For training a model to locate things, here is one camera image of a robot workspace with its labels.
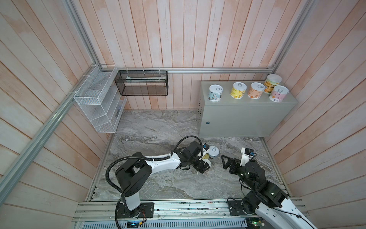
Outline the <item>blue label can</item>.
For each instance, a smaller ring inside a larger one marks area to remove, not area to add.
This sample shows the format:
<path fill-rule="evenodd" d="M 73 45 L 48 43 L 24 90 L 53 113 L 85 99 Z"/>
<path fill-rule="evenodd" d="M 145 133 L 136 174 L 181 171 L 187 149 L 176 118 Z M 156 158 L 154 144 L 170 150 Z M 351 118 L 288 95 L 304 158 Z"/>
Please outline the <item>blue label can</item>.
<path fill-rule="evenodd" d="M 220 151 L 217 147 L 215 146 L 210 146 L 210 148 L 207 151 L 209 158 L 216 158 L 219 156 Z"/>

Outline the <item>brown label can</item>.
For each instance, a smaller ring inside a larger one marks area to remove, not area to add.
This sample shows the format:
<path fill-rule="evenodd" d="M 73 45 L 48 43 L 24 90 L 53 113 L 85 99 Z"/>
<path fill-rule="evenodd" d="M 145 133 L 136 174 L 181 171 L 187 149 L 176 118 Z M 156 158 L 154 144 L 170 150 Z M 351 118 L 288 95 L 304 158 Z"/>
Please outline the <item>brown label can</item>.
<path fill-rule="evenodd" d="M 264 90 L 265 86 L 262 83 L 254 82 L 251 84 L 247 95 L 251 99 L 259 99 Z"/>

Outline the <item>pink label can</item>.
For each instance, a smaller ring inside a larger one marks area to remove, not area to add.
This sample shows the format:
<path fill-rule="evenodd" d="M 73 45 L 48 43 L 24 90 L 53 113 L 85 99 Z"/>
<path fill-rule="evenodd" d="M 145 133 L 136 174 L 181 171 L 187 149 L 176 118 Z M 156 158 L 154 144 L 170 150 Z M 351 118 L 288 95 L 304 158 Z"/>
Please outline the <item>pink label can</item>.
<path fill-rule="evenodd" d="M 269 99 L 273 102 L 281 103 L 289 92 L 289 89 L 285 86 L 277 85 L 271 91 Z"/>

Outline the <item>orange yellow label can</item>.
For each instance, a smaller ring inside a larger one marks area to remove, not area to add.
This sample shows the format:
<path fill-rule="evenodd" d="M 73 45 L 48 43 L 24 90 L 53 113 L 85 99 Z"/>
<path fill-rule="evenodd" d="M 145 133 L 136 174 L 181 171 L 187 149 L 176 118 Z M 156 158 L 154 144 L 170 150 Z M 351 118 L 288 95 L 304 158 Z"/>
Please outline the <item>orange yellow label can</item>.
<path fill-rule="evenodd" d="M 269 74 L 265 80 L 264 93 L 269 94 L 273 90 L 273 88 L 279 85 L 282 82 L 282 77 L 277 74 Z"/>

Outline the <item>small brown white-lid can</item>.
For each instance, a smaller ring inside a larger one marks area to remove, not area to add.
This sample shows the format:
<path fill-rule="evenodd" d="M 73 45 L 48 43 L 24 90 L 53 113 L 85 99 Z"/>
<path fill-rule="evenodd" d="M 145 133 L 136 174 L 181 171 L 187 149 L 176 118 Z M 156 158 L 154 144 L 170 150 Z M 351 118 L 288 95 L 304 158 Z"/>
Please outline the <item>small brown white-lid can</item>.
<path fill-rule="evenodd" d="M 205 164 L 210 168 L 211 167 L 211 162 L 210 162 L 210 160 L 208 160 L 208 159 L 203 159 L 203 161 L 205 162 Z"/>

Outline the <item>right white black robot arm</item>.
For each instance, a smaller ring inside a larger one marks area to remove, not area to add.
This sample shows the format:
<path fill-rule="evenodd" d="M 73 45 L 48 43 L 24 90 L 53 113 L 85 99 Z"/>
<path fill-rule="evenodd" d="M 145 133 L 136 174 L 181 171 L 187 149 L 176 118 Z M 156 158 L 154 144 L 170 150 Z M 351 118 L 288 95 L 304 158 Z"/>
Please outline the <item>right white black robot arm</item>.
<path fill-rule="evenodd" d="M 236 159 L 222 155 L 223 169 L 237 175 L 249 189 L 238 203 L 240 211 L 257 215 L 275 229 L 315 229 L 316 226 L 294 205 L 289 196 L 266 178 L 255 154 L 242 154 Z"/>

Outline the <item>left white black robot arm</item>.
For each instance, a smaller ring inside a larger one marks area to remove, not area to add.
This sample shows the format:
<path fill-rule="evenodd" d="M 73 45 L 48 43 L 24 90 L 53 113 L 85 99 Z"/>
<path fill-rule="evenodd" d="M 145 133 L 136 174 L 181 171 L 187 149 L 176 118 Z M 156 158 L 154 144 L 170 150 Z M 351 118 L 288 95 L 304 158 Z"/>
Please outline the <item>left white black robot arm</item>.
<path fill-rule="evenodd" d="M 135 153 L 115 172 L 125 206 L 129 211 L 140 208 L 139 191 L 152 174 L 190 168 L 201 174 L 205 173 L 211 166 L 211 162 L 205 158 L 209 150 L 209 145 L 193 141 L 189 146 L 177 148 L 166 155 L 152 157 Z"/>

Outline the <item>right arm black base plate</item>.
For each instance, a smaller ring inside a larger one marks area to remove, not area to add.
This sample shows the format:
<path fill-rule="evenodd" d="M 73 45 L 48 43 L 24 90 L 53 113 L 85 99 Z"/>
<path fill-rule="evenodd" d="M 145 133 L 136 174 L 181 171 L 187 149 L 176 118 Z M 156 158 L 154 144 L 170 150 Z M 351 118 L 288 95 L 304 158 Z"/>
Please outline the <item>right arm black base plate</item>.
<path fill-rule="evenodd" d="M 255 212 L 250 204 L 242 200 L 228 199 L 227 204 L 231 216 L 248 216 Z"/>

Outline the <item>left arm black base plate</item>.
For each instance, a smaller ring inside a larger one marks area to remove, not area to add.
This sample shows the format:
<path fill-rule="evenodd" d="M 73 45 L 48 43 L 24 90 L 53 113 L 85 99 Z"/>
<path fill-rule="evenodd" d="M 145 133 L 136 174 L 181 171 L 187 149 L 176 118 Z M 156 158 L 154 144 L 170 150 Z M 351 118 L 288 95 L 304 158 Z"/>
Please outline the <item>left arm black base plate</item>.
<path fill-rule="evenodd" d="M 116 206 L 116 219 L 130 219 L 130 218 L 152 218 L 154 212 L 153 202 L 143 202 L 135 210 L 129 210 L 126 203 L 119 203 Z"/>

